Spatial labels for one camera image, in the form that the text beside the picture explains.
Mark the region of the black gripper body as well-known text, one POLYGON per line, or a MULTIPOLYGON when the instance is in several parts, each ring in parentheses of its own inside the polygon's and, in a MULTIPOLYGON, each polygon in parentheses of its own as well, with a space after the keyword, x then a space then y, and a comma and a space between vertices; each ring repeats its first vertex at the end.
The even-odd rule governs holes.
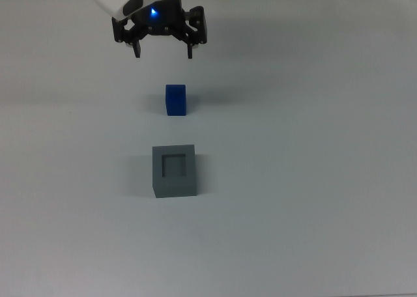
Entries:
POLYGON ((131 20, 135 27, 146 27, 149 32, 165 32, 166 28, 185 23, 182 0, 161 0, 133 13, 131 20))

